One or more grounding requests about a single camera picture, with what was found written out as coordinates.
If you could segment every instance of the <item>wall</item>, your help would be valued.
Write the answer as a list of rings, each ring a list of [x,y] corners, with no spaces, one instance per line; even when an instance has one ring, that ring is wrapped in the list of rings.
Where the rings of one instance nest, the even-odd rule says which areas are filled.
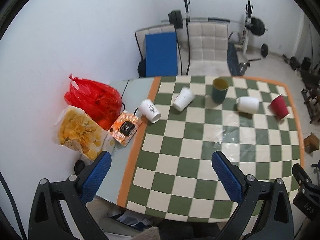
[[[247,2],[248,0],[190,0],[190,17],[222,17],[244,22]],[[293,0],[251,0],[251,3],[252,15],[261,18],[268,31],[261,37],[252,37],[250,44],[260,48],[263,43],[267,43],[270,51],[291,56],[302,13],[300,7]],[[182,15],[185,15],[183,0],[156,0],[156,4],[161,20],[168,19],[168,13],[173,9],[180,9]],[[240,31],[242,34],[243,28],[231,23],[229,33]]]
[[[100,82],[138,77],[134,32],[158,23],[152,0],[30,0],[7,29],[0,41],[0,170],[26,231],[39,180],[65,180],[79,158],[51,140],[67,106],[69,74]],[[2,186],[0,205],[19,231]]]
[[[304,57],[309,57],[310,59],[312,59],[311,38],[313,44],[313,61],[311,65],[312,69],[316,67],[316,64],[320,60],[320,35],[316,31],[313,24],[310,22],[307,15],[304,14],[301,38],[299,40],[297,52],[295,53],[295,57],[300,63],[302,63]]]

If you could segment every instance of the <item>red cup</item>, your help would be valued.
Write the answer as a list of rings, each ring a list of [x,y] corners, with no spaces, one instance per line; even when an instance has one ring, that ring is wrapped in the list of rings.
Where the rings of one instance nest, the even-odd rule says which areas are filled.
[[[285,118],[289,114],[282,95],[279,95],[272,100],[272,102],[270,103],[270,108],[279,120]]]

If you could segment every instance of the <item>silver bolt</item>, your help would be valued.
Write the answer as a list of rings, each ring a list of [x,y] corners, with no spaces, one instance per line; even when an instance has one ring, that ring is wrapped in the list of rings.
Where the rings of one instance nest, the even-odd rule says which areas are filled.
[[[41,185],[44,185],[44,184],[46,184],[46,183],[47,183],[47,179],[41,179],[41,180],[40,180],[40,184],[41,184]]]
[[[255,177],[253,175],[247,175],[248,181],[254,181]]]
[[[73,174],[73,175],[70,175],[69,178],[68,178],[70,181],[75,181],[77,179],[77,175]]]
[[[283,180],[282,179],[277,179],[277,183],[282,185],[283,184]]]

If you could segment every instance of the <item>checkered tablecloth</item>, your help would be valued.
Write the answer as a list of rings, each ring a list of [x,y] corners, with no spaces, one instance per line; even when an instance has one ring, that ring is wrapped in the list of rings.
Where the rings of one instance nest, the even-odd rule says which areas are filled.
[[[298,132],[283,86],[229,77],[225,101],[212,101],[208,76],[162,77],[154,103],[161,119],[148,124],[141,144],[126,208],[151,216],[217,222],[231,216],[230,201],[211,166],[212,153],[221,150],[242,172],[258,180],[284,180],[290,200],[299,188],[291,174],[300,163]],[[182,112],[171,107],[182,87],[196,98]],[[279,123],[268,109],[279,94],[290,115]],[[236,112],[236,98],[256,97],[258,114]],[[259,213],[258,202],[253,215]]]

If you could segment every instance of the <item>white paper cup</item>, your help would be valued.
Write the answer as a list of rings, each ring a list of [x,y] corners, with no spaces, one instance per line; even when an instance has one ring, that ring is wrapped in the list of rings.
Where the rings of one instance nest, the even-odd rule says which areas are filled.
[[[152,123],[155,123],[161,117],[161,113],[156,109],[154,103],[150,99],[144,100],[138,107],[138,110]]]
[[[172,105],[179,112],[181,112],[183,109],[187,107],[187,105],[189,105],[192,102],[194,98],[195,95],[193,94],[193,92],[189,88],[183,87]]]
[[[248,114],[256,114],[259,110],[259,100],[252,97],[237,98],[238,111]]]

